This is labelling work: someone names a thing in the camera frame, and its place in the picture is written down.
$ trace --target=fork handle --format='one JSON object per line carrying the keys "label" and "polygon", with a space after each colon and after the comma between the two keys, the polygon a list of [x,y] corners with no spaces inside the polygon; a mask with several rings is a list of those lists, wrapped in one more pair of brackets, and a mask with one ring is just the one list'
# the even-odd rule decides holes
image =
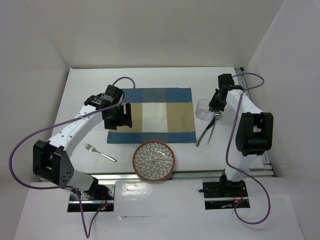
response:
{"label": "fork handle", "polygon": [[114,163],[117,162],[117,160],[115,160],[115,159],[114,159],[113,157],[111,157],[111,156],[108,156],[108,155],[106,155],[106,154],[104,154],[104,153],[102,153],[102,152],[99,152],[99,151],[96,151],[96,152],[99,153],[100,155],[104,156],[105,158],[109,159],[110,161],[114,162]]}

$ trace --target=floral pattern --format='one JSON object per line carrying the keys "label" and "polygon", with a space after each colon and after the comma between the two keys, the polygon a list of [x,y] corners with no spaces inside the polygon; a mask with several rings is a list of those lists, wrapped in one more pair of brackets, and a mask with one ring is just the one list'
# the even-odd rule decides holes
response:
{"label": "floral pattern", "polygon": [[159,181],[170,175],[175,166],[171,149],[160,142],[141,145],[133,156],[135,172],[150,181]]}

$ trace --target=brown plate rim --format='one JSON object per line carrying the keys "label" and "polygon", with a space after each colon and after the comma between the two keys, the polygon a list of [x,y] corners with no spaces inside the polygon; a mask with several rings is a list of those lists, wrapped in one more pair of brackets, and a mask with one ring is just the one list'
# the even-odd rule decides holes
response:
{"label": "brown plate rim", "polygon": [[[164,176],[163,178],[160,178],[160,179],[157,179],[157,180],[151,180],[151,179],[148,179],[148,178],[145,178],[145,177],[141,176],[141,175],[138,173],[138,171],[137,171],[137,169],[136,169],[136,166],[135,166],[135,156],[136,156],[136,154],[137,154],[138,149],[140,149],[140,148],[143,147],[144,145],[147,145],[147,144],[150,144],[150,143],[162,144],[162,145],[166,146],[166,147],[169,149],[169,151],[172,153],[173,165],[172,165],[172,168],[171,168],[170,172],[169,172],[166,176]],[[150,182],[158,182],[158,181],[165,180],[166,178],[168,178],[168,177],[171,175],[171,173],[172,173],[172,171],[174,170],[175,165],[176,165],[176,157],[175,157],[174,151],[172,151],[172,149],[171,149],[167,144],[165,144],[164,142],[162,142],[162,141],[157,141],[157,140],[146,141],[146,142],[142,143],[140,146],[138,146],[138,147],[136,148],[136,150],[135,150],[135,152],[134,152],[134,154],[133,154],[133,157],[132,157],[132,165],[133,165],[133,168],[134,168],[135,173],[136,173],[140,178],[142,178],[142,179],[144,179],[144,180],[146,180],[146,181],[150,181]]]}

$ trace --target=beige stripe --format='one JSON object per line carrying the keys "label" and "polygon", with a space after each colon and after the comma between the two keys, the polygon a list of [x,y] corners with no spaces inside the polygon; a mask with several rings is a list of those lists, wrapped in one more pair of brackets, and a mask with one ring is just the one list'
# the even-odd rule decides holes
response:
{"label": "beige stripe", "polygon": [[166,118],[168,133],[190,133],[196,130],[192,102],[167,102]]}
{"label": "beige stripe", "polygon": [[116,133],[142,133],[142,103],[131,103],[132,128],[128,126],[119,126]]}

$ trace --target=blue stripe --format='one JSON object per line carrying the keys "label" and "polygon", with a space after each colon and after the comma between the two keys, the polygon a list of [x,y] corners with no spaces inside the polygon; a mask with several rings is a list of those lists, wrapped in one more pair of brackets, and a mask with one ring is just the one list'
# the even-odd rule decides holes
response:
{"label": "blue stripe", "polygon": [[108,144],[143,144],[147,141],[164,143],[195,143],[196,132],[112,132],[108,133]]}
{"label": "blue stripe", "polygon": [[[132,92],[131,88],[122,89],[124,97]],[[191,88],[136,88],[128,103],[191,103]]]}

